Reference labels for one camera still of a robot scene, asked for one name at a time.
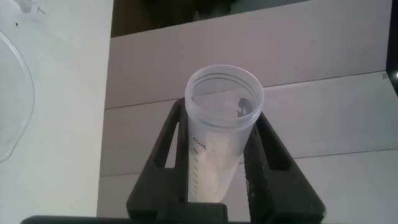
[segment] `dark background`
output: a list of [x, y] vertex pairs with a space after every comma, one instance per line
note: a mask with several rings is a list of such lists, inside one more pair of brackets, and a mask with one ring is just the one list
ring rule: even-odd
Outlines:
[[308, 0], [114, 0], [111, 37]]

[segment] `plastic container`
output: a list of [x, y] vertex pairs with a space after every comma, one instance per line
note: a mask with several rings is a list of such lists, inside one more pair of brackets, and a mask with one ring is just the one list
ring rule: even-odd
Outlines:
[[189, 79], [188, 178], [190, 193], [199, 202], [224, 198], [263, 100], [261, 84], [242, 68], [212, 65]]
[[22, 137], [34, 107], [29, 69], [14, 44], [0, 31], [0, 162]]

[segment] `white panel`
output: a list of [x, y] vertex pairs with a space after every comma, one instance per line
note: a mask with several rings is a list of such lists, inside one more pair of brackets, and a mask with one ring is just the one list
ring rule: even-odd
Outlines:
[[[398, 98], [383, 74], [267, 87], [263, 112], [293, 157], [398, 149]], [[101, 175], [140, 172], [173, 103], [106, 110]]]
[[126, 202], [139, 174], [99, 178], [97, 217], [128, 218]]
[[[105, 110], [101, 176], [140, 172], [175, 101]], [[175, 160], [176, 138], [170, 156]], [[173, 167], [168, 161], [167, 167]]]
[[113, 1], [37, 2], [25, 14], [15, 1], [0, 1], [0, 29], [35, 87], [32, 119], [0, 163], [2, 224], [97, 209]]
[[391, 0], [313, 0], [111, 39], [106, 107], [183, 96], [213, 64], [263, 86], [384, 70]]
[[398, 150], [296, 159], [326, 206], [324, 223], [397, 223]]
[[383, 74], [268, 87], [263, 112], [293, 157], [398, 149], [398, 98]]

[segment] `translucent plastic cup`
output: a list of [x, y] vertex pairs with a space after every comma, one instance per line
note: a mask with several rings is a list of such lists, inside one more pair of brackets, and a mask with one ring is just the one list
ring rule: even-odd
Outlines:
[[263, 99], [257, 78], [242, 68], [212, 65], [189, 79], [189, 189], [198, 201], [224, 198]]

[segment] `black plastic holder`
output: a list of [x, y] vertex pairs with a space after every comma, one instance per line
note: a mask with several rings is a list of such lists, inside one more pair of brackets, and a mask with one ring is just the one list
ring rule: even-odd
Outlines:
[[[174, 168], [165, 168], [178, 123]], [[222, 203], [188, 197], [188, 123], [184, 98], [174, 103], [127, 201], [133, 219], [173, 223], [228, 223]], [[325, 206], [261, 113], [244, 149], [252, 223], [320, 223]]]

